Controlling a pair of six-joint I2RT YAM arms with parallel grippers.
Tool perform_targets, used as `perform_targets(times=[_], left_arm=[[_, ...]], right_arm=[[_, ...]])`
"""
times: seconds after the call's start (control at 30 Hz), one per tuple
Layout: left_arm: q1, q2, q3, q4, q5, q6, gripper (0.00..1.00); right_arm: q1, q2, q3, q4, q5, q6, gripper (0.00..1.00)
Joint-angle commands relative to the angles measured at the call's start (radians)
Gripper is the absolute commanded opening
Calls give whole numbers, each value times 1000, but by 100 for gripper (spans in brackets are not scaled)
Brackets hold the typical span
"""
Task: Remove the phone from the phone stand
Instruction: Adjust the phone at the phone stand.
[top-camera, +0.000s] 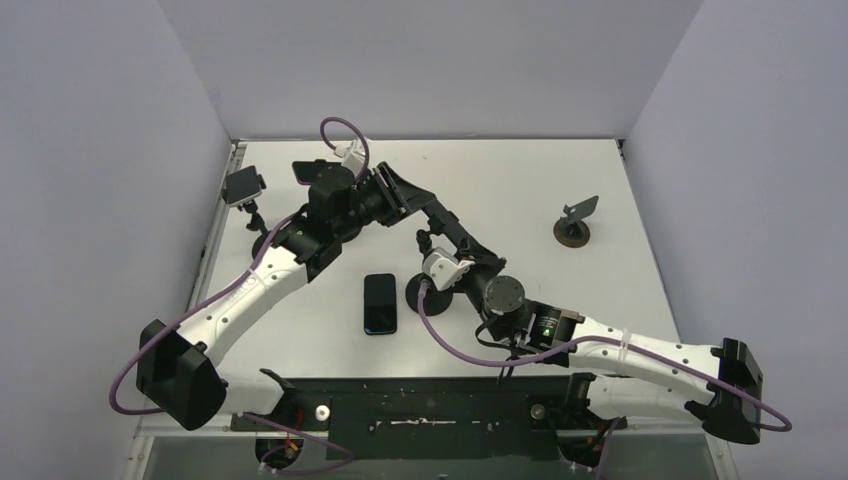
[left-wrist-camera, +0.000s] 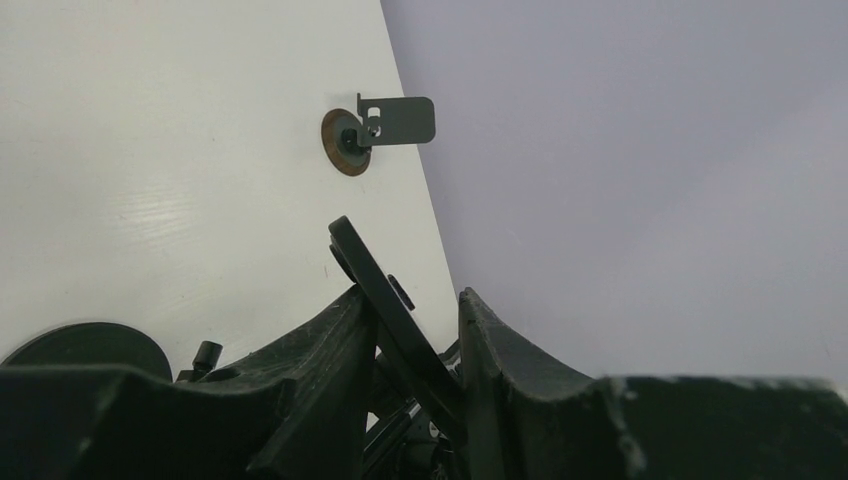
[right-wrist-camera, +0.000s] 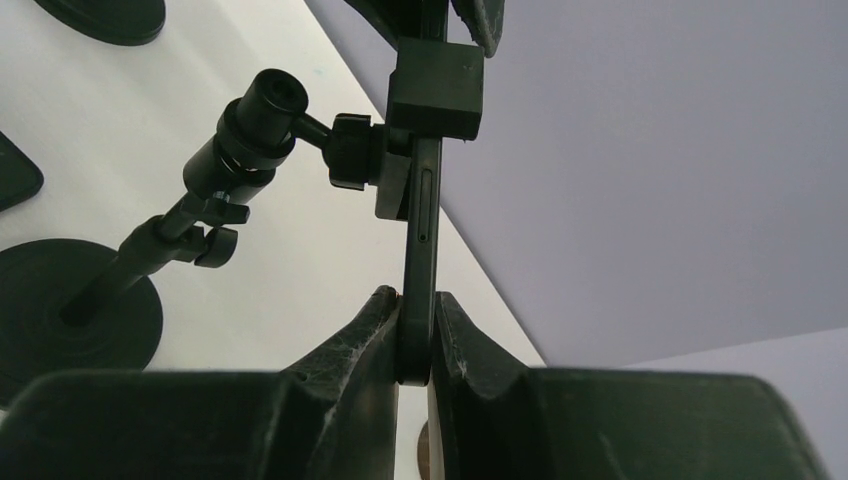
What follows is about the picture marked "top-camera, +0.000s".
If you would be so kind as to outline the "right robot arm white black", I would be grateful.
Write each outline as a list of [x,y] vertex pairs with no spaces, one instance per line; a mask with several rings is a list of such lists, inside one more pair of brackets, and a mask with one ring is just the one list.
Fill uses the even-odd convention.
[[441,291],[464,294],[479,314],[485,346],[511,353],[506,368],[549,364],[592,371],[562,400],[565,419],[586,427],[597,418],[654,417],[693,422],[728,442],[761,440],[764,376],[748,345],[724,338],[717,345],[660,340],[604,324],[579,312],[527,297],[503,274],[497,256],[462,227],[450,227],[454,245]]

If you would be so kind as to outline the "black smartphone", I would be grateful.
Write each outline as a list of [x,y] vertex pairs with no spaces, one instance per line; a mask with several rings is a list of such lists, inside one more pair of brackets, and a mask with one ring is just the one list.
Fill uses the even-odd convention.
[[471,251],[478,246],[476,239],[460,224],[458,217],[438,200],[426,205],[423,212],[428,218],[429,231],[445,236],[459,251]]
[[397,286],[391,273],[366,275],[363,282],[363,329],[366,335],[397,331]]

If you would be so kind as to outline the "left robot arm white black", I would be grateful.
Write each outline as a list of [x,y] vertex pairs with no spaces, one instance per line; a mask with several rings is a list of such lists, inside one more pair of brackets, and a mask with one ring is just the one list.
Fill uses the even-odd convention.
[[435,198],[385,162],[362,177],[342,166],[324,168],[307,202],[267,236],[236,280],[183,320],[171,326],[155,320],[142,330],[137,390],[186,430],[218,414],[240,413],[257,414],[272,429],[287,427],[297,404],[284,394],[279,375],[267,370],[255,379],[225,379],[218,366],[262,316],[320,275],[363,227],[395,225]]

